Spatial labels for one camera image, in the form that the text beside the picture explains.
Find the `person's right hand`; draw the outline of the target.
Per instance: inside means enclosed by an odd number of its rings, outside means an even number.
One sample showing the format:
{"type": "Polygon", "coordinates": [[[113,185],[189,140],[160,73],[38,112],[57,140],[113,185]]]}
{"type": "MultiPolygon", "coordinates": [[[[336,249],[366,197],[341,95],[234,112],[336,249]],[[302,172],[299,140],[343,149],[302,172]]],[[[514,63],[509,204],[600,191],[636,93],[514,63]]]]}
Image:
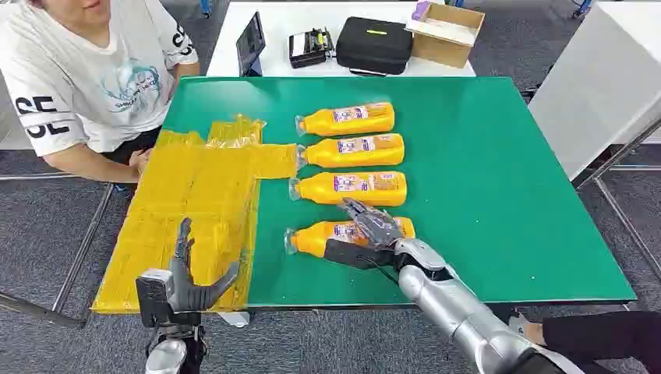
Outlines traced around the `person's right hand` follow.
{"type": "Polygon", "coordinates": [[[137,150],[129,157],[129,166],[137,173],[139,177],[142,175],[149,162],[152,150],[152,148],[137,150]]]}

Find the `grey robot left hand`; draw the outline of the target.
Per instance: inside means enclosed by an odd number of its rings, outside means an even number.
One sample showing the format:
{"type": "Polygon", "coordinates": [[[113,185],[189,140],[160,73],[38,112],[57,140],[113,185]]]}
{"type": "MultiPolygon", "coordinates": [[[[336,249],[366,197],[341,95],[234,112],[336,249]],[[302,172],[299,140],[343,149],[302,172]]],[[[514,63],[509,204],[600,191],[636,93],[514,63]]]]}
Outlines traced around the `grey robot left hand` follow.
{"type": "Polygon", "coordinates": [[[211,285],[195,284],[190,270],[194,239],[189,238],[192,220],[185,217],[179,225],[175,252],[169,262],[174,291],[168,303],[175,313],[202,312],[212,307],[239,276],[239,262],[231,262],[226,273],[211,285]]]}

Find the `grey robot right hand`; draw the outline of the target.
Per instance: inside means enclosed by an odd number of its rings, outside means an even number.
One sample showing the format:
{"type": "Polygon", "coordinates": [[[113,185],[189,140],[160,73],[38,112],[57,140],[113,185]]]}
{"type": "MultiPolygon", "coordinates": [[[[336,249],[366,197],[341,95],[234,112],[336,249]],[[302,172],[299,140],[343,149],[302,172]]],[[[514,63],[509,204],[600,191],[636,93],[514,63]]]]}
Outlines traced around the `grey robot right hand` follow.
{"type": "Polygon", "coordinates": [[[397,222],[385,211],[349,197],[343,198],[338,207],[353,219],[370,248],[391,247],[404,237],[397,222]]]}

